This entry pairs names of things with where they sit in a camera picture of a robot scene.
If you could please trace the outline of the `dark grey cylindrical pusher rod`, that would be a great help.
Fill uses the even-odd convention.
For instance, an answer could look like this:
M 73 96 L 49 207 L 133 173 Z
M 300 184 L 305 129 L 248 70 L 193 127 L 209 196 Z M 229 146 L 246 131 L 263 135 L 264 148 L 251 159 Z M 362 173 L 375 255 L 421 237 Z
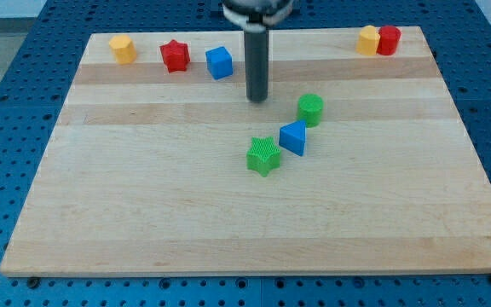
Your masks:
M 262 102 L 268 97 L 269 31 L 244 32 L 246 96 Z

